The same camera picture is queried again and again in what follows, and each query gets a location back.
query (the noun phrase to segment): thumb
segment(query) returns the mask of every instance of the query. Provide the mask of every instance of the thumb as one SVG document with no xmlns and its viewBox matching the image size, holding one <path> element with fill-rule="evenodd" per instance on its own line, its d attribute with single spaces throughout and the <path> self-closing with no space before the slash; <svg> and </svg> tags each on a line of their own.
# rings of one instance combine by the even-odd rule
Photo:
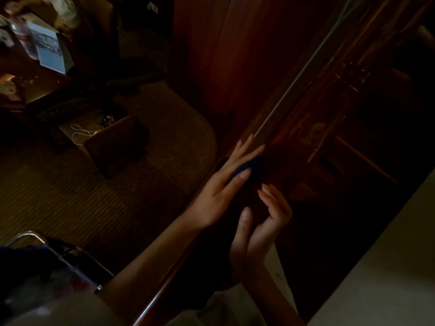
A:
<svg viewBox="0 0 435 326">
<path fill-rule="evenodd" d="M 245 256 L 249 235 L 252 228 L 252 211 L 251 208 L 245 207 L 239 219 L 237 232 L 231 244 L 230 256 Z"/>
</svg>

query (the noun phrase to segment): plastic bottle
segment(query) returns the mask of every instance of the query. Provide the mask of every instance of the plastic bottle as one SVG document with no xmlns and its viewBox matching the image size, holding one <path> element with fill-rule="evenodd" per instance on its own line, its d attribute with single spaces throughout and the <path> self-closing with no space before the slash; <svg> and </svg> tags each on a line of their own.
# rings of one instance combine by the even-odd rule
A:
<svg viewBox="0 0 435 326">
<path fill-rule="evenodd" d="M 31 59 L 38 60 L 38 52 L 36 50 L 35 44 L 32 41 L 32 36 L 27 23 L 16 16 L 11 16 L 9 21 L 10 29 L 15 33 L 26 53 Z"/>
</svg>

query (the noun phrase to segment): striped carpet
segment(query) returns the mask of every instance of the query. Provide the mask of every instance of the striped carpet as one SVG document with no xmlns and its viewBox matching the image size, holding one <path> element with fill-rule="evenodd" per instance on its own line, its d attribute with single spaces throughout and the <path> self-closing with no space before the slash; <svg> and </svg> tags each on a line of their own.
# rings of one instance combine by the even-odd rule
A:
<svg viewBox="0 0 435 326">
<path fill-rule="evenodd" d="M 165 82 L 115 101 L 150 131 L 140 160 L 105 180 L 76 148 L 56 155 L 31 135 L 0 146 L 0 243 L 24 230 L 75 243 L 117 273 L 180 213 L 216 156 L 205 119 Z"/>
</svg>

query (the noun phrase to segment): white wall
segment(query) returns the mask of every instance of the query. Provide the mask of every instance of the white wall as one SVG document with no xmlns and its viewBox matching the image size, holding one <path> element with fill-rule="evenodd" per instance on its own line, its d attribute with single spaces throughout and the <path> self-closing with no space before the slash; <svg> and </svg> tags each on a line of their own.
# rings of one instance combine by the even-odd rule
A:
<svg viewBox="0 0 435 326">
<path fill-rule="evenodd" d="M 309 326 L 435 325 L 435 171 Z"/>
</svg>

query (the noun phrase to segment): forearm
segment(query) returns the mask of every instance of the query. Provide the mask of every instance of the forearm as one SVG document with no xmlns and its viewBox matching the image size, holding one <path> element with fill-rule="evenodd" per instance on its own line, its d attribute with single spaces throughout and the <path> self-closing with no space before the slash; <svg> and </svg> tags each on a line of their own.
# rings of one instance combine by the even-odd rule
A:
<svg viewBox="0 0 435 326">
<path fill-rule="evenodd" d="M 201 230 L 188 214 L 182 214 L 103 288 L 100 294 L 103 301 L 124 322 L 131 323 Z"/>
<path fill-rule="evenodd" d="M 268 326 L 306 326 L 264 267 L 242 280 Z"/>
</svg>

